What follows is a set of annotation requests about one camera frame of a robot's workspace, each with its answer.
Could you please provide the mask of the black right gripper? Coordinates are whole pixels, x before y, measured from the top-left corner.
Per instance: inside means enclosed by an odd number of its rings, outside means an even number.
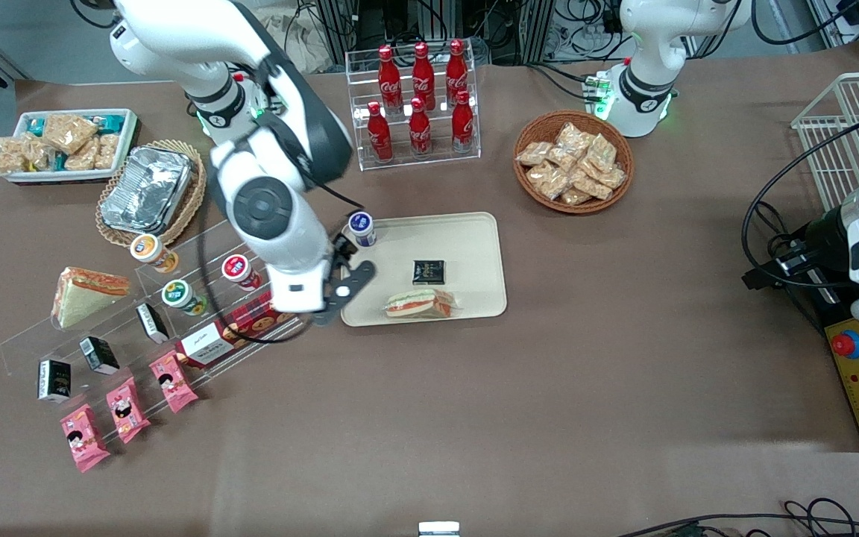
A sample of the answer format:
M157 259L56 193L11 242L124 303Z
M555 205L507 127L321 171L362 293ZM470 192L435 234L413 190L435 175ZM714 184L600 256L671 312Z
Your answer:
M331 247L330 268L324 278L324 308L313 313L313 325L317 327L327 326L337 319L377 273L371 261L362 261L351 268L350 261L359 251L352 238L337 233Z

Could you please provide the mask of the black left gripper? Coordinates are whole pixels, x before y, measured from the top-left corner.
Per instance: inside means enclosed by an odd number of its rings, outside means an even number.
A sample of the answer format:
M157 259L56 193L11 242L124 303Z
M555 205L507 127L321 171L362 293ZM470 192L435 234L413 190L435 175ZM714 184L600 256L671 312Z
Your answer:
M781 271L807 271L814 284L851 288L854 285L849 277L846 237L848 232L838 205L807 224L807 249L790 249L776 257L776 264ZM798 283L754 268L743 273L743 285L749 290L761 290L783 289Z

